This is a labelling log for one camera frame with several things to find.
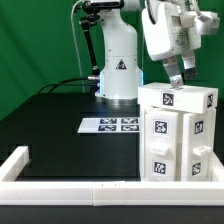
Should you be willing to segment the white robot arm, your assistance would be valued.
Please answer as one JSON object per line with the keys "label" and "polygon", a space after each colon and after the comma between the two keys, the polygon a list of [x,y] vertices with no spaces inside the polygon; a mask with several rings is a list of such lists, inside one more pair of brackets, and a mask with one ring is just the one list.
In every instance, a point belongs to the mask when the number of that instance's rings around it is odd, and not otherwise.
{"label": "white robot arm", "polygon": [[171,86],[183,85],[176,57],[181,55],[195,66],[193,51],[201,46],[199,34],[193,30],[196,13],[188,11],[179,0],[86,0],[83,10],[87,25],[99,22],[105,46],[105,66],[99,73],[99,89],[95,96],[108,101],[133,101],[143,85],[143,72],[137,64],[137,31],[121,18],[121,10],[142,10],[142,25],[147,51],[152,60],[161,60]]}

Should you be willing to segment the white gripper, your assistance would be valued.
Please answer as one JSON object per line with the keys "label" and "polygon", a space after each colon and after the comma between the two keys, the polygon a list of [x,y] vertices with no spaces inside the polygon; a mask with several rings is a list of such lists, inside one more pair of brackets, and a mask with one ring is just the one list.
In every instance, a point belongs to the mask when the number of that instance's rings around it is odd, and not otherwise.
{"label": "white gripper", "polygon": [[196,77],[194,51],[201,47],[201,37],[194,30],[195,14],[184,1],[146,1],[142,25],[149,56],[163,60],[163,67],[173,88],[183,85],[178,55],[182,56],[185,77]]}

